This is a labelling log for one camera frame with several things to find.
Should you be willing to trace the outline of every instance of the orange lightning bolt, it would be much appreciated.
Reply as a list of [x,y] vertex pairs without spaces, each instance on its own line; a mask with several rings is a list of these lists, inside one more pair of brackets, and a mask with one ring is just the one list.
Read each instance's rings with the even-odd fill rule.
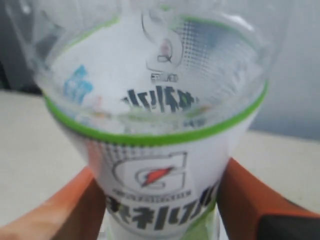
[[172,170],[174,169],[174,167],[168,167],[168,168],[164,168],[164,169],[157,169],[154,171],[149,172],[146,176],[145,176],[145,182],[142,184],[142,187],[147,187],[150,184],[155,183],[156,181],[158,181],[159,179],[162,179],[163,177],[167,176]]

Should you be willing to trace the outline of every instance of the blue printed graphic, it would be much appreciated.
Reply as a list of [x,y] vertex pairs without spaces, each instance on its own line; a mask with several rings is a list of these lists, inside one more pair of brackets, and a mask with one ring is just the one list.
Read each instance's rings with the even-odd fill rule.
[[88,72],[85,66],[81,65],[64,84],[63,94],[72,102],[82,104],[87,94],[92,92],[94,86],[85,77]]

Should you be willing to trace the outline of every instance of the table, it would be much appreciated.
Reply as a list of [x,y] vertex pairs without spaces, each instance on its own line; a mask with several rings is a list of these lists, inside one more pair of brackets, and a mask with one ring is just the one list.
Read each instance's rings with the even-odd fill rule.
[[[56,126],[41,98],[0,91],[0,113],[2,226],[60,190],[85,162]],[[320,142],[252,131],[241,138],[234,153],[260,180],[317,213],[319,156]]]

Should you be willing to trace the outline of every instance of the green label band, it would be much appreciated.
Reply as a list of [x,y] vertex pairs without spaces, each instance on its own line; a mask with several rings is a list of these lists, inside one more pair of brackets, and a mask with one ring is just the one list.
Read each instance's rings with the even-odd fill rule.
[[248,118],[253,114],[263,102],[268,90],[268,85],[266,84],[264,90],[260,97],[248,108],[246,108],[241,113],[233,116],[232,118],[223,121],[219,124],[204,127],[199,130],[187,131],[175,134],[165,134],[165,135],[126,135],[126,134],[112,134],[103,132],[89,126],[83,125],[71,117],[64,114],[48,97],[45,97],[46,105],[54,116],[54,118],[70,128],[71,130],[82,134],[86,137],[93,138],[98,141],[111,142],[115,144],[124,144],[132,146],[164,146],[164,145],[174,145],[187,142],[193,142],[201,139],[208,138],[210,136],[219,134]]

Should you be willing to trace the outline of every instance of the gatorade logo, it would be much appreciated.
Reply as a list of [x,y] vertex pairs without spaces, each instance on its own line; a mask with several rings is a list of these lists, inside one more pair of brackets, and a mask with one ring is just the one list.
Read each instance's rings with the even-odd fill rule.
[[187,176],[187,153],[128,159],[113,168],[115,179],[127,190],[145,196],[165,196],[182,191]]
[[172,72],[181,64],[184,52],[179,34],[168,30],[164,22],[160,14],[152,11],[141,15],[141,25],[145,37],[159,46],[158,51],[147,60],[146,66],[149,70],[158,73]]

